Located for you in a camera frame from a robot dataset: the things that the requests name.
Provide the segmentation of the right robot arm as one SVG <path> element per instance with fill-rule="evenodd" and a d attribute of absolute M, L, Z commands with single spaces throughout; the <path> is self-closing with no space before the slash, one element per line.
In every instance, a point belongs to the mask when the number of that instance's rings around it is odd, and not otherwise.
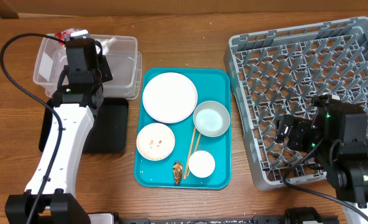
<path fill-rule="evenodd" d="M 306 156 L 290 167 L 293 172 L 313 158 L 326 171 L 335 197 L 291 184 L 290 188 L 341 204 L 348 223 L 368 223 L 367 114 L 361 106 L 345 103 L 336 95 L 315 96 L 313 119 L 283 115 L 277 119 L 276 143 Z"/>

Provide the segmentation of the silver red foil wrapper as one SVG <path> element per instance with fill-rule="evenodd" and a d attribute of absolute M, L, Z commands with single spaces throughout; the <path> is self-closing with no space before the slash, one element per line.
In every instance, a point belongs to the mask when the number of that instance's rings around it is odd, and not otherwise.
<path fill-rule="evenodd" d="M 89 36 L 90 34 L 86 29 L 76 29 L 76 28 L 69 28 L 67 30 L 57 32 L 54 34 L 54 37 L 65 41 L 76 38 L 87 38 Z"/>

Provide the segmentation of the small white cup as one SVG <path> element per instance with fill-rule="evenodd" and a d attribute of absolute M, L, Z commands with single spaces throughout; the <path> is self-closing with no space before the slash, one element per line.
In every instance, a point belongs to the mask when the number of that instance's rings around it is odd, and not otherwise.
<path fill-rule="evenodd" d="M 190 156 L 190 172 L 198 178 L 209 177 L 215 169 L 216 163 L 211 153 L 207 151 L 196 151 Z"/>

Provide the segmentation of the pink bowl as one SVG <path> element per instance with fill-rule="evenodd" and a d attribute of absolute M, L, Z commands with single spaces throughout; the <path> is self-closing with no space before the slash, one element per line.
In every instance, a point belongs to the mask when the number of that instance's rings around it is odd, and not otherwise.
<path fill-rule="evenodd" d="M 151 123 L 138 133 L 136 147 L 139 154 L 150 161 L 167 158 L 175 147 L 175 135 L 165 124 Z"/>

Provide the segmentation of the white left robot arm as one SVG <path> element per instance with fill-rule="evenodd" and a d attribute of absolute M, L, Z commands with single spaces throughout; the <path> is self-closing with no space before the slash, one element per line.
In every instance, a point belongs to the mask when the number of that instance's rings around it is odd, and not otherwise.
<path fill-rule="evenodd" d="M 57 189 L 75 194 L 83 147 L 104 101 L 101 44 L 91 38 L 66 42 L 67 65 L 51 98 L 55 111 L 37 170 L 25 187 L 32 195 Z"/>

